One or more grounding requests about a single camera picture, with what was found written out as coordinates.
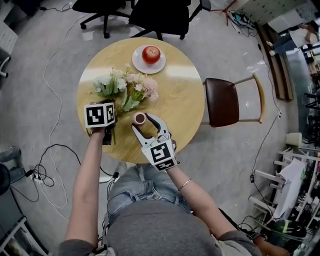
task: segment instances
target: gray shirt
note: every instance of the gray shirt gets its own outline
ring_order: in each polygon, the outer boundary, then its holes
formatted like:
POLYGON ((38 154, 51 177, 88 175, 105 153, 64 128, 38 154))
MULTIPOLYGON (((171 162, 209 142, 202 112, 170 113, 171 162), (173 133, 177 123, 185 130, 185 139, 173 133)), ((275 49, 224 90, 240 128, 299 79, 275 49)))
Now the gray shirt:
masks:
MULTIPOLYGON (((230 231, 217 241, 206 224, 166 201, 143 200, 120 210, 104 241, 117 256, 261 256, 241 231, 230 231)), ((60 256, 86 256, 93 246, 81 240, 60 244, 60 256)))

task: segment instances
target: black office chair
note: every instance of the black office chair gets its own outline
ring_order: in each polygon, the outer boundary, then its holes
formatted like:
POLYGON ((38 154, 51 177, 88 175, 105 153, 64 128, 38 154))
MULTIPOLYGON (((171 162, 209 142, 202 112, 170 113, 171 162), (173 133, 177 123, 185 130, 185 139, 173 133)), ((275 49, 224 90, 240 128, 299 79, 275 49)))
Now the black office chair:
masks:
POLYGON ((199 6, 189 17, 190 4, 191 0, 139 0, 130 15, 129 23, 144 30, 132 37, 141 37, 154 31, 159 40, 163 40, 162 33, 179 35, 183 40, 188 33, 189 22, 202 9, 211 9, 209 0, 200 0, 199 6))
POLYGON ((126 1, 131 2, 131 8, 135 7, 135 0, 77 0, 72 9, 81 13, 89 13, 95 15, 87 18, 85 21, 80 23, 83 30, 87 28, 86 23, 95 20, 101 16, 104 16, 103 22, 103 35, 104 38, 109 38, 110 34, 107 32, 107 23, 109 15, 121 16, 130 18, 130 15, 117 11, 120 7, 124 8, 126 6, 126 1))

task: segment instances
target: small cup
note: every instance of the small cup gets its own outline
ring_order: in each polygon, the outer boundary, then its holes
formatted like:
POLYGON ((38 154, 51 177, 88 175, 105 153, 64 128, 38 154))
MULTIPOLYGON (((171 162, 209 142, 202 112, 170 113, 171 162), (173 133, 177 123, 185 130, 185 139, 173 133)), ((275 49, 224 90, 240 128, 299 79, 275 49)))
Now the small cup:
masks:
POLYGON ((145 115, 145 113, 142 113, 142 112, 135 112, 132 116, 131 116, 131 120, 132 120, 132 123, 137 125, 137 126, 142 126, 146 120, 147 120, 147 117, 145 115))

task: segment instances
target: gray floor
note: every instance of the gray floor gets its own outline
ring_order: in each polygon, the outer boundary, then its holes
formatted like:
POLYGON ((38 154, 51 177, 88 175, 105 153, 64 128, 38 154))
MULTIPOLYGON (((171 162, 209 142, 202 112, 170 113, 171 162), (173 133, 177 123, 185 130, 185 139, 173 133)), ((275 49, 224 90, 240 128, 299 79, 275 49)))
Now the gray floor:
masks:
MULTIPOLYGON (((46 7, 60 8, 65 1, 47 2, 46 7)), ((198 0, 192 1, 193 11, 198 0)), ((15 145, 22 150, 26 169, 36 165, 49 145, 49 134, 56 123, 60 101, 43 80, 48 58, 59 47, 66 31, 84 14, 74 12, 39 11, 16 28, 18 41, 12 60, 6 70, 9 77, 2 79, 0 91, 0 144, 5 148, 15 145)), ((128 25, 126 18, 112 18, 108 23, 111 33, 104 39, 100 19, 81 30, 77 23, 68 33, 60 51, 49 62, 46 70, 48 83, 63 100, 60 122, 51 136, 52 143, 62 143, 75 150, 82 159, 88 136, 83 132, 77 115, 76 94, 78 82, 88 62, 101 49, 113 42, 126 39, 139 30, 128 25)), ((272 99, 272 86, 268 69, 257 46, 257 38, 237 34, 232 26, 226 26, 225 16, 201 11, 189 26, 184 40, 175 35, 163 35, 163 40, 183 51, 194 63, 201 78, 207 77, 237 81, 256 72, 266 97, 266 118, 263 124, 237 123, 227 127, 200 126, 192 141, 177 154, 181 168, 204 188, 236 222, 252 213, 248 197, 256 193, 250 184, 250 173, 257 151, 278 114, 272 99)), ((258 91, 253 82, 237 87, 241 117, 259 115, 258 91)), ((273 160, 277 150, 285 147, 285 134, 298 130, 297 102, 278 101, 282 118, 278 119, 256 162, 256 169, 273 172, 273 160)), ((64 148, 53 148, 56 161, 66 188, 68 202, 59 210, 69 217, 72 207, 72 189, 78 170, 75 156, 64 148)), ((54 187, 43 187, 50 200, 63 206, 65 195, 61 181, 55 172, 50 155, 42 161, 48 175, 55 181, 54 187)), ((116 169, 123 173, 126 165, 108 155, 102 156, 101 166, 109 173, 116 169)), ((257 179, 259 186, 265 185, 257 179)), ((35 199, 36 191, 29 178, 14 186, 26 196, 35 199)), ((99 226, 106 212, 106 185, 100 186, 99 226)), ((67 221, 59 216, 42 192, 36 203, 16 195, 30 226, 43 244, 55 251, 64 238, 67 221)))

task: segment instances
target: red apple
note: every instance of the red apple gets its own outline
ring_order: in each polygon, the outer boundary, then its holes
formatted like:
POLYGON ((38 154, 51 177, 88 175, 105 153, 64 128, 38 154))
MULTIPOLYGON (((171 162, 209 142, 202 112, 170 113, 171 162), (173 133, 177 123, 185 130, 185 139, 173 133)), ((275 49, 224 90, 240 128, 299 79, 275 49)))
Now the red apple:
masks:
POLYGON ((160 59, 160 50, 155 46, 147 46, 142 51, 142 59, 148 64, 154 64, 160 59))

